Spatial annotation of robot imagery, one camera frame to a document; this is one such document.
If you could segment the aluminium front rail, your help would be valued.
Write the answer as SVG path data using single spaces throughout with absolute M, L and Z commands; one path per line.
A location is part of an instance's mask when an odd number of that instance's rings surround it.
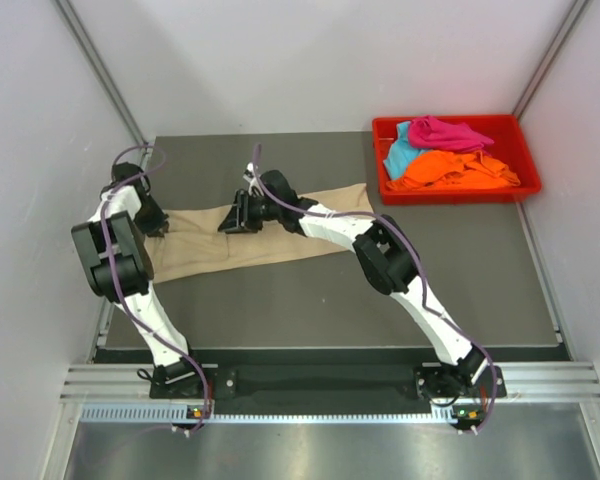
M 148 381 L 134 365 L 83 365 L 70 368 L 60 400 L 77 404 L 84 422 L 206 424 L 448 424 L 477 420 L 483 402 L 476 395 L 453 405 L 444 401 L 391 397 L 388 390 L 265 391 L 253 397 L 214 400 L 202 417 L 199 399 L 152 399 Z M 600 382 L 592 365 L 582 362 L 510 362 L 496 382 L 497 401 L 507 404 L 600 403 Z

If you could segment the aluminium corner post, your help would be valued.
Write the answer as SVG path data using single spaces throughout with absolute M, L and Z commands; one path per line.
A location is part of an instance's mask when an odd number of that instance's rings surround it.
M 592 0 L 573 0 L 569 3 L 566 13 L 560 20 L 556 31 L 551 36 L 547 47 L 544 49 L 540 60 L 515 103 L 512 115 L 518 122 L 522 121 L 532 101 L 592 3 Z
M 73 2 L 69 0 L 52 0 L 51 3 L 74 38 L 75 43 L 126 131 L 137 145 L 146 143 L 146 136 L 143 134 L 138 122 L 129 109 L 127 102 Z

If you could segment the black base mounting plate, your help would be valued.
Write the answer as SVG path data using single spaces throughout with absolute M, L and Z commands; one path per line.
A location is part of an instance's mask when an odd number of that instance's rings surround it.
M 153 399 L 200 400 L 217 414 L 372 415 L 470 405 L 480 418 L 506 387 L 500 368 L 475 360 L 445 366 L 430 348 L 199 350 L 198 376 L 185 360 L 140 370 Z

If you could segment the right aluminium corner post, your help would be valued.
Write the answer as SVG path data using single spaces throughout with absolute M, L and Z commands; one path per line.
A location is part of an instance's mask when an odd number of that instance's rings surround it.
M 556 31 L 551 36 L 547 47 L 544 49 L 540 60 L 515 103 L 512 115 L 518 122 L 522 121 L 532 101 L 592 3 L 592 0 L 573 0 L 569 3 L 566 13 L 560 20 Z

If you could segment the pink t shirt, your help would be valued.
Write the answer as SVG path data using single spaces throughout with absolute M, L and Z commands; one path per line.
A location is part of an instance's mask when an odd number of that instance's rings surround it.
M 474 131 L 466 123 L 452 124 L 433 116 L 417 117 L 410 121 L 407 139 L 419 149 L 470 153 L 495 144 L 488 136 Z

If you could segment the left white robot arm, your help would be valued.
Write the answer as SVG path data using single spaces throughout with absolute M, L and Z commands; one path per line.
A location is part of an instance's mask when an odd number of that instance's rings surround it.
M 96 213 L 71 228 L 89 287 L 125 313 L 149 347 L 153 372 L 140 369 L 137 375 L 150 383 L 152 398 L 206 400 L 207 374 L 158 299 L 144 245 L 148 238 L 164 237 L 169 217 L 140 166 L 118 163 L 111 176 Z

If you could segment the orange t shirt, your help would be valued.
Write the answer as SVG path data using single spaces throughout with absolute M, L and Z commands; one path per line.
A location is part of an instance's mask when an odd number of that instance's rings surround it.
M 395 192 L 466 191 L 516 188 L 518 175 L 504 162 L 483 153 L 431 150 L 417 157 L 402 177 L 386 182 Z

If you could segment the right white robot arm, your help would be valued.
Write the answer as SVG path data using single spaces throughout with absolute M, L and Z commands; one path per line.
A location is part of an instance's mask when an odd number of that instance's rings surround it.
M 395 221 L 369 211 L 338 212 L 300 196 L 278 170 L 259 173 L 250 163 L 246 189 L 236 191 L 218 231 L 257 233 L 266 222 L 306 238 L 319 239 L 355 254 L 367 282 L 395 300 L 411 316 L 434 348 L 441 363 L 431 380 L 431 399 L 457 399 L 472 394 L 489 372 L 490 395 L 497 393 L 496 369 L 485 350 L 452 320 L 429 286 L 419 255 Z

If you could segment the left aluminium corner post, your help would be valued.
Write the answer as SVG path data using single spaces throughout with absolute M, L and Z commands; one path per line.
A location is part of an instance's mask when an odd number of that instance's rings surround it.
M 138 122 L 129 109 L 127 102 L 73 2 L 69 0 L 52 0 L 51 3 L 74 38 L 75 43 L 126 131 L 137 145 L 146 143 L 146 136 L 143 134 Z

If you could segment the beige t shirt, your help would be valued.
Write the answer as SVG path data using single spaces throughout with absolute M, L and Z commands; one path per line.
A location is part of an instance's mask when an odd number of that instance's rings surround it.
M 204 273 L 302 260 L 345 249 L 334 243 L 291 234 L 277 222 L 255 234 L 217 231 L 228 205 L 205 210 L 170 210 L 169 231 L 144 240 L 154 269 L 163 283 Z

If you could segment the light blue t shirt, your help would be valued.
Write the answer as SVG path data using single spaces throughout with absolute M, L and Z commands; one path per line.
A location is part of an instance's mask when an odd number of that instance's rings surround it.
M 399 179 L 404 175 L 409 165 L 427 149 L 416 148 L 408 139 L 410 121 L 404 121 L 396 126 L 397 138 L 390 146 L 383 161 L 390 180 Z

